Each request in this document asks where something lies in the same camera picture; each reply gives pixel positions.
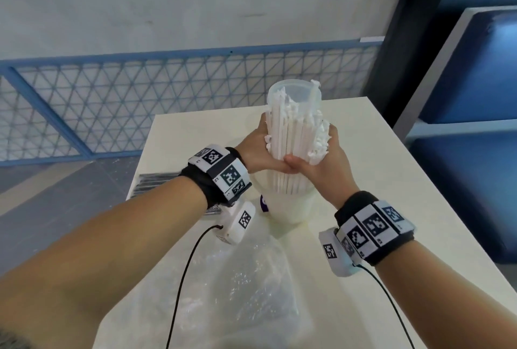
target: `broken straw pieces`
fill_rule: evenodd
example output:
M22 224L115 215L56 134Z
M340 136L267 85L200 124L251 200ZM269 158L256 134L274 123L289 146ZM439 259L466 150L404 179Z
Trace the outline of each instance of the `broken straw pieces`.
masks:
M294 102L285 88L272 95L270 111L266 113L269 135L266 148L271 155L282 160L292 153L311 165L317 165L327 154L329 123L321 111L300 113L299 103ZM279 193L296 194L309 187L309 180L300 174L273 173L270 187Z

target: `blue metal fence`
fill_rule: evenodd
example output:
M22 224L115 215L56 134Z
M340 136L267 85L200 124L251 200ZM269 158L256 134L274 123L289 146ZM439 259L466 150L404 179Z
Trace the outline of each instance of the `blue metal fence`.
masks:
M139 155L156 114L266 103L288 78L360 96L380 43L357 40L0 61L0 165Z

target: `plastic container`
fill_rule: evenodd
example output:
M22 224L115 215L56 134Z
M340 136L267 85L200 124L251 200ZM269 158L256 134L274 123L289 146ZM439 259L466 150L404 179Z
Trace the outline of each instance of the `plastic container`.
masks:
M250 175L253 186L262 194L269 209L269 215L284 224L298 224L311 218L312 204L317 190L311 189L299 194L281 194L268 187L268 172L260 171Z
M269 88L267 94L267 103L271 106L271 96L276 91L280 91L283 87L285 92L296 103L300 104L301 112L315 112L320 108L322 102L322 92L320 91L320 83L305 80L282 80Z

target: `forearm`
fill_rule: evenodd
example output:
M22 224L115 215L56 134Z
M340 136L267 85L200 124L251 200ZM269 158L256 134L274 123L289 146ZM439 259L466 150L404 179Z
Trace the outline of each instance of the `forearm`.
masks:
M515 315L417 241L389 254L376 270L430 349L515 347Z
M178 177L86 222L3 277L0 326L25 333L22 326L38 343L52 330L63 338L69 320L95 328L206 208L201 189ZM49 308L55 320L42 323Z

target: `hand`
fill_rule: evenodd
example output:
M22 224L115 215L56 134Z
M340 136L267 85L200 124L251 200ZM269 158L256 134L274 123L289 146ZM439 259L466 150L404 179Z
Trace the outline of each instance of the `hand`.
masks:
M249 173L262 170L275 170L283 173L298 173L281 160L276 160L266 149L267 124L266 114L260 118L259 126L248 137L238 144L235 149L242 156L244 165Z
M310 165L300 157L287 155L284 161L300 171L320 192L323 198L340 209L350 196L359 191L352 176L350 163L344 150L339 146L338 130L330 125L328 153L318 165Z

